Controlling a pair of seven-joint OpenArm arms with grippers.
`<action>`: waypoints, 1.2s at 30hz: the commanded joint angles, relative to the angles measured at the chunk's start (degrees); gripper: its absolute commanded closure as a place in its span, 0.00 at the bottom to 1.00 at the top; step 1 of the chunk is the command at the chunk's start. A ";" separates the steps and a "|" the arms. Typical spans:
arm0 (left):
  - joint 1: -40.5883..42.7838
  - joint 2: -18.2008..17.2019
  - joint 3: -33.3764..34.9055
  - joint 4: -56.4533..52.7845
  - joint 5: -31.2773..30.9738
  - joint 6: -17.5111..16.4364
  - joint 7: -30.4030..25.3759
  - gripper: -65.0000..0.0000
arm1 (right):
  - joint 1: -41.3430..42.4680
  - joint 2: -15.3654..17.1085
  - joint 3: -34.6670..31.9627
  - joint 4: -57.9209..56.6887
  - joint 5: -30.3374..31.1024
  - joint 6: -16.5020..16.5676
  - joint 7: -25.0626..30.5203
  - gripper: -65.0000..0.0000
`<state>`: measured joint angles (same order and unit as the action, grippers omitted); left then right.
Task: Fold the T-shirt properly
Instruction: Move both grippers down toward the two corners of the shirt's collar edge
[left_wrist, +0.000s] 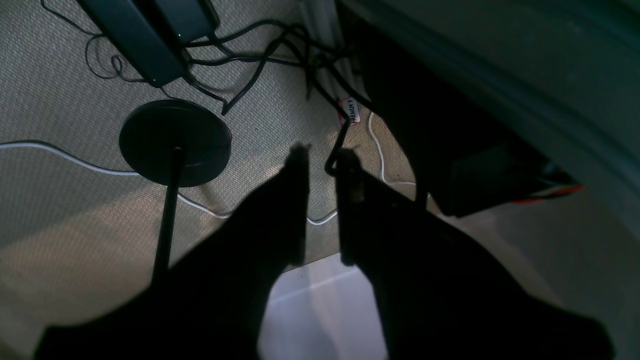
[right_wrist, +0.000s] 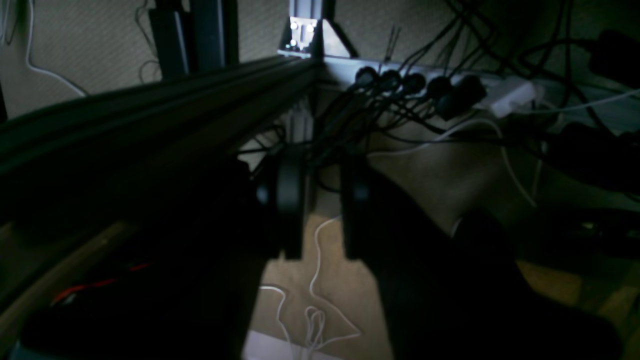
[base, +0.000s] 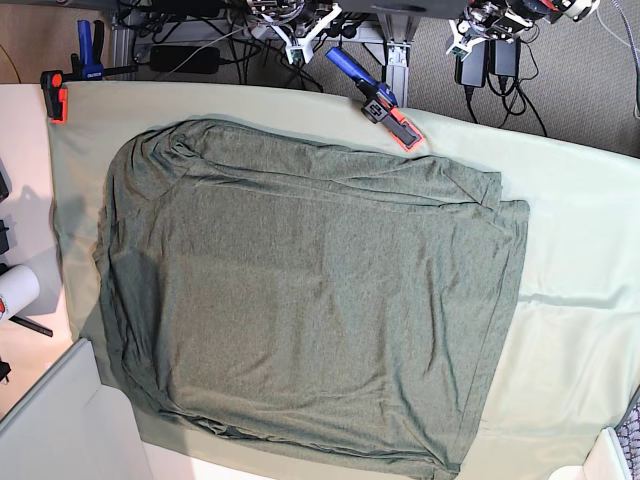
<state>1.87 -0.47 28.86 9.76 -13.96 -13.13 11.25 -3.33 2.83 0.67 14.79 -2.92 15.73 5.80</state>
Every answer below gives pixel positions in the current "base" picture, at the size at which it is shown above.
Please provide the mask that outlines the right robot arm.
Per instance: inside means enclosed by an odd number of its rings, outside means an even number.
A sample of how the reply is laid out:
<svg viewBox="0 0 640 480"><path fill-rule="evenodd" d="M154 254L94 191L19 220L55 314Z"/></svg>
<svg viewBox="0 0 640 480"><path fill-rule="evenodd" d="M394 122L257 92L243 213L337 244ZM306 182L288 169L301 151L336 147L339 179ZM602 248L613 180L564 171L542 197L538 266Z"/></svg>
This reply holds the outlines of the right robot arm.
<svg viewBox="0 0 640 480"><path fill-rule="evenodd" d="M313 41L343 13L335 1L247 1L251 35L261 41L281 40L291 65L307 64L314 56Z"/></svg>

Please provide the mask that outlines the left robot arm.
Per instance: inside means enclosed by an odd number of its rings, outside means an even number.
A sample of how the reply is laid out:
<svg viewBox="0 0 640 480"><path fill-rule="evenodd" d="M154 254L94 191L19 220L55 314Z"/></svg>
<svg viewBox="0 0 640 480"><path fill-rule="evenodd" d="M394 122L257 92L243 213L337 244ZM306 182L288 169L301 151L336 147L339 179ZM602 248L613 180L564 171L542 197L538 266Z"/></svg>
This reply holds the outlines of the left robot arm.
<svg viewBox="0 0 640 480"><path fill-rule="evenodd" d="M494 40L513 43L541 20L550 25L563 18L580 22L599 6L599 0L470 1L457 19L449 21L452 34L446 53L464 61L476 45Z"/></svg>

